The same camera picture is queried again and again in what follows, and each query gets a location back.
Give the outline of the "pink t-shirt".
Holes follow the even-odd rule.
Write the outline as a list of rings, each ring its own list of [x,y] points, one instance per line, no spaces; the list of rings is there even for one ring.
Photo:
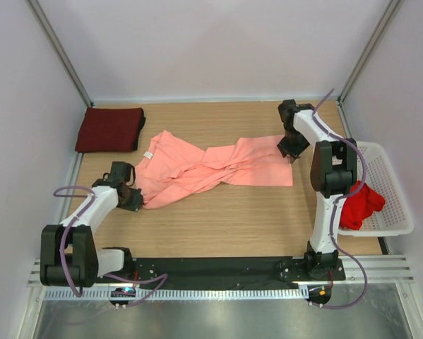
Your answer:
[[[168,131],[154,136],[136,165],[143,207],[168,206],[217,185],[293,186],[292,166],[277,148],[282,138],[239,138],[234,145],[202,150]]]

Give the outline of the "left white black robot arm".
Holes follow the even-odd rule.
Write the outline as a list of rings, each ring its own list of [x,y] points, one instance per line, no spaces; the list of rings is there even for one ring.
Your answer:
[[[40,282],[45,286],[70,287],[77,296],[109,274],[128,282],[136,269],[131,250],[106,247],[98,250],[94,235],[114,209],[137,212],[143,206],[141,190],[134,188],[136,168],[114,161],[109,172],[91,187],[64,186],[53,195],[82,198],[83,202],[57,225],[46,225],[41,233]]]

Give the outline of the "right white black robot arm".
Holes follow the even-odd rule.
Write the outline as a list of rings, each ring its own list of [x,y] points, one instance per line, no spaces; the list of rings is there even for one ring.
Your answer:
[[[285,131],[278,143],[280,154],[294,162],[313,148],[310,182],[317,205],[303,270],[313,280],[324,279],[338,265],[336,233],[346,196],[357,181],[357,142],[334,132],[309,103],[284,100],[278,112]]]

